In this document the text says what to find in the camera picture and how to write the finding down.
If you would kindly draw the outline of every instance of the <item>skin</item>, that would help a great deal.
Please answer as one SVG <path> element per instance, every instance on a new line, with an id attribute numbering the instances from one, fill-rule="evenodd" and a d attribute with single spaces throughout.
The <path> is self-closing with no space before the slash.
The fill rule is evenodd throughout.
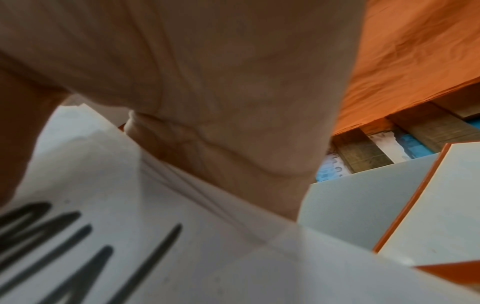
<path id="1" fill-rule="evenodd" d="M 0 197 L 71 93 L 133 110 L 157 158 L 295 220 L 352 72 L 364 2 L 0 1 Z"/>

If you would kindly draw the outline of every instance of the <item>gray panel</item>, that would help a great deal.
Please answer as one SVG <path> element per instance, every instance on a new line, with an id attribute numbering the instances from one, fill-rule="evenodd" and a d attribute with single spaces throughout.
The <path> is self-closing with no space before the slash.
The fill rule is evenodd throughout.
<path id="1" fill-rule="evenodd" d="M 372 250 L 437 157 L 425 156 L 313 184 L 298 222 Z"/>

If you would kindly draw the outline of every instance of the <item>wooden slat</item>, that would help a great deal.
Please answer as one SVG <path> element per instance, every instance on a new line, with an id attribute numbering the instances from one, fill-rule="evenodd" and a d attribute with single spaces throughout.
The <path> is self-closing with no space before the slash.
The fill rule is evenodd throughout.
<path id="1" fill-rule="evenodd" d="M 462 88 L 432 102 L 462 119 L 480 116 L 480 84 Z"/>
<path id="2" fill-rule="evenodd" d="M 332 143 L 352 173 L 393 164 L 360 129 L 333 136 Z"/>
<path id="3" fill-rule="evenodd" d="M 395 127 L 394 123 L 387 118 L 380 118 L 360 127 L 367 136 L 378 134 L 380 132 L 391 131 Z"/>
<path id="4" fill-rule="evenodd" d="M 433 152 L 446 143 L 480 140 L 480 130 L 433 103 L 423 103 L 388 117 Z"/>

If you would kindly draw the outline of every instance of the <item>orange curtain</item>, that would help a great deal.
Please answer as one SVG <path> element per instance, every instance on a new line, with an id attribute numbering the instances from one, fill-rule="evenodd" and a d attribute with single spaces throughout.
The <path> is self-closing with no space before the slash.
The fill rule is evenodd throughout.
<path id="1" fill-rule="evenodd" d="M 480 0 L 370 0 L 335 134 L 479 77 Z"/>

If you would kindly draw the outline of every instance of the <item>orange edge trim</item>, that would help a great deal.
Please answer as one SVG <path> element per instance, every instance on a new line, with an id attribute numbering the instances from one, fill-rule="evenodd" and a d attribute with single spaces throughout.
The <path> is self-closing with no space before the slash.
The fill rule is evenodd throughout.
<path id="1" fill-rule="evenodd" d="M 411 197 L 410 201 L 405 205 L 403 210 L 400 212 L 400 214 L 396 217 L 396 219 L 392 222 L 388 230 L 385 232 L 385 234 L 380 238 L 378 243 L 375 245 L 373 248 L 373 251 L 375 253 L 380 252 L 381 248 L 385 245 L 385 243 L 389 240 L 389 238 L 392 236 L 392 234 L 395 232 L 397 227 L 400 225 L 400 223 L 404 220 L 404 218 L 407 216 L 407 214 L 410 212 L 412 207 L 415 205 L 417 200 L 420 198 L 420 195 L 423 193 L 427 185 L 429 184 L 430 180 L 433 178 L 435 175 L 435 172 L 439 168 L 440 164 L 442 163 L 443 159 L 447 155 L 447 152 L 450 150 L 450 147 L 452 144 L 445 144 L 443 147 L 442 151 L 440 152 L 440 156 L 438 159 L 435 161 L 433 166 L 431 167 L 430 171 L 426 175 L 425 179 L 421 182 L 420 186 L 418 189 L 415 191 L 413 196 Z"/>
<path id="2" fill-rule="evenodd" d="M 416 269 L 460 285 L 480 283 L 480 261 L 478 260 L 451 264 L 418 266 Z"/>

